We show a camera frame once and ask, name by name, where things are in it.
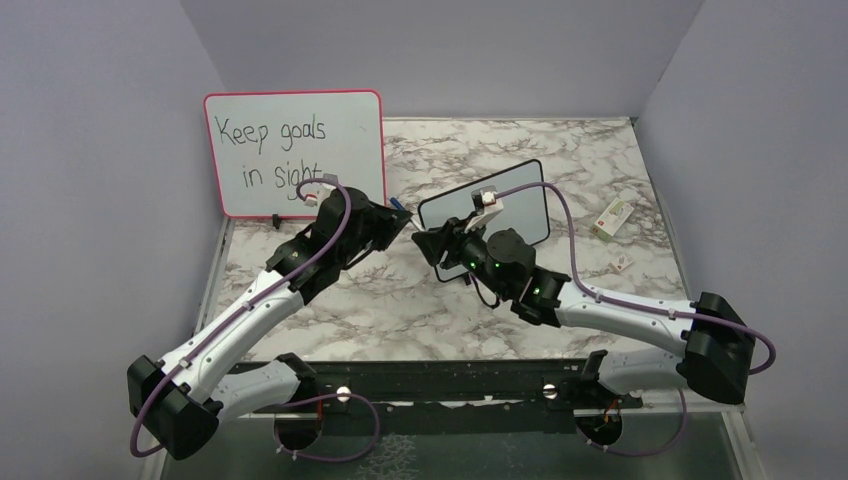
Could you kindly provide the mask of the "black framed whiteboard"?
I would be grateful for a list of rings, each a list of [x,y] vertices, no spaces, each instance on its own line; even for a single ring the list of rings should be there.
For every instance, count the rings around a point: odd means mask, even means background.
[[[440,229],[446,222],[465,226],[474,212],[471,193],[494,186],[498,194],[520,186],[524,190],[500,198],[504,210],[484,228],[484,263],[473,271],[459,266],[448,270],[433,267],[438,281],[447,283],[470,274],[500,293],[521,289],[536,266],[535,246],[550,235],[550,220],[543,182],[542,164],[527,160],[493,174],[484,175],[426,198],[418,206],[425,230]]]

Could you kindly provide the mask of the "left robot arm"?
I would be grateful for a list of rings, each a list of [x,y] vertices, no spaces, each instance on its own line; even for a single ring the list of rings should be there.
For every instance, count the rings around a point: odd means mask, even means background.
[[[314,220],[279,245],[247,290],[209,325],[160,359],[141,355],[128,368],[133,456],[166,450],[182,460],[198,452],[224,422],[273,404],[298,411],[313,401],[315,373],[294,354],[251,372],[232,369],[343,271],[386,250],[411,214],[331,179],[305,180],[295,192],[318,209]]]

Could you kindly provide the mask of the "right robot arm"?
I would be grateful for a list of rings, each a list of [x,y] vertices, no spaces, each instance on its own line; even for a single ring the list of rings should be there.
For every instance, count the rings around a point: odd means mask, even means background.
[[[466,269],[530,324],[587,328],[644,343],[639,351],[593,355],[589,372],[576,383],[589,406],[650,389],[689,388],[728,405],[745,400],[754,335],[718,294],[703,292],[695,301],[607,294],[539,266],[535,248],[513,229],[484,237],[451,219],[412,240],[428,264]]]

